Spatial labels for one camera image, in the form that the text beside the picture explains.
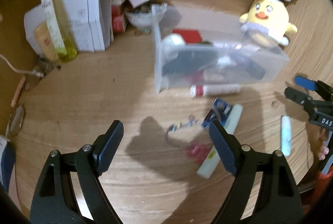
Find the orange sleeve forearm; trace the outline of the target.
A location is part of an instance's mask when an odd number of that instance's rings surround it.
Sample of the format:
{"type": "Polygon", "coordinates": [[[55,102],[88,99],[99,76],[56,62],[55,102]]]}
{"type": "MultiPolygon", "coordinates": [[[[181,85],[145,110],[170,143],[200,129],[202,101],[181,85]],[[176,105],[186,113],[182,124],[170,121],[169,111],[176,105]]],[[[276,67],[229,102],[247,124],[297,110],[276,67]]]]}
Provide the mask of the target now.
{"type": "Polygon", "coordinates": [[[316,175],[315,186],[312,193],[309,195],[308,198],[305,199],[303,202],[303,210],[304,214],[307,214],[308,211],[314,206],[314,204],[319,200],[319,198],[324,193],[326,187],[332,180],[332,168],[328,171],[327,174],[323,174],[318,172],[316,175]]]}

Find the person's hand on handle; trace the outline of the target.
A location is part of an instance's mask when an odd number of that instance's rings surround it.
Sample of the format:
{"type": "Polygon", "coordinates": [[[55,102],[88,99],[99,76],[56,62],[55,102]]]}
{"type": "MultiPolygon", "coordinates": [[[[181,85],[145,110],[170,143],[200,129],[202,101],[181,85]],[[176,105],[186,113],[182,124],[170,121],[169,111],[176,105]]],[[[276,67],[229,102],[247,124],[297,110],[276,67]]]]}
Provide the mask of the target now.
{"type": "Polygon", "coordinates": [[[326,145],[328,140],[328,131],[324,128],[320,128],[319,130],[319,145],[317,148],[317,156],[320,161],[324,160],[326,155],[329,152],[329,149],[326,145]]]}

